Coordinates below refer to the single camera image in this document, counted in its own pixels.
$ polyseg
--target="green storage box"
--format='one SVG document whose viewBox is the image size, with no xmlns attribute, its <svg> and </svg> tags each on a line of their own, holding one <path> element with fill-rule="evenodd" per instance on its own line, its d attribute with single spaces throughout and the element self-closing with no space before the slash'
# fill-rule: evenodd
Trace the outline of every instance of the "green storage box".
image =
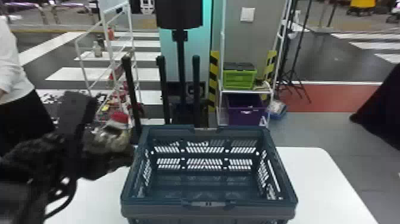
<svg viewBox="0 0 400 224">
<path fill-rule="evenodd" d="M 224 89 L 252 89 L 257 70 L 251 63 L 224 63 Z"/>
</svg>

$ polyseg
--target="black pants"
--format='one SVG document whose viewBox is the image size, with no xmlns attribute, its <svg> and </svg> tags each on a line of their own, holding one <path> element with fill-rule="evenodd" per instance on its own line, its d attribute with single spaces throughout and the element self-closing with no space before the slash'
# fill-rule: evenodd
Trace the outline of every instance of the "black pants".
<svg viewBox="0 0 400 224">
<path fill-rule="evenodd" d="M 53 122 L 35 90 L 0 105 L 0 155 L 21 141 L 40 138 L 52 131 Z"/>
</svg>

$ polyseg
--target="purple storage bin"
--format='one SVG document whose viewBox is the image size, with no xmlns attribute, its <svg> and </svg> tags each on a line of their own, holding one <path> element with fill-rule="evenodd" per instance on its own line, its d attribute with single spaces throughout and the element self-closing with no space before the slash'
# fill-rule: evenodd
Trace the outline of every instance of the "purple storage bin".
<svg viewBox="0 0 400 224">
<path fill-rule="evenodd" d="M 229 125 L 260 125 L 265 110 L 259 94 L 227 95 Z"/>
</svg>

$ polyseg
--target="person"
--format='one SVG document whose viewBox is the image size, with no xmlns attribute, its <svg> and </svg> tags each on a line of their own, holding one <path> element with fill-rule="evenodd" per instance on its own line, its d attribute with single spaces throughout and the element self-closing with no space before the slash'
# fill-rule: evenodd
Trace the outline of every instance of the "person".
<svg viewBox="0 0 400 224">
<path fill-rule="evenodd" d="M 35 87 L 20 65 L 17 43 L 0 19 L 0 156 L 21 141 L 54 131 L 53 122 Z"/>
</svg>

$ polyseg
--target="light switch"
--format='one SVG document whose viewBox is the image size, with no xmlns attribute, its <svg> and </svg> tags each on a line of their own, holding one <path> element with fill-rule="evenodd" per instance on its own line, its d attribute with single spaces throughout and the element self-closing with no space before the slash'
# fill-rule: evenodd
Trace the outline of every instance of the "light switch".
<svg viewBox="0 0 400 224">
<path fill-rule="evenodd" d="M 240 15 L 240 20 L 243 22 L 253 22 L 254 21 L 255 8 L 242 8 L 242 13 Z"/>
</svg>

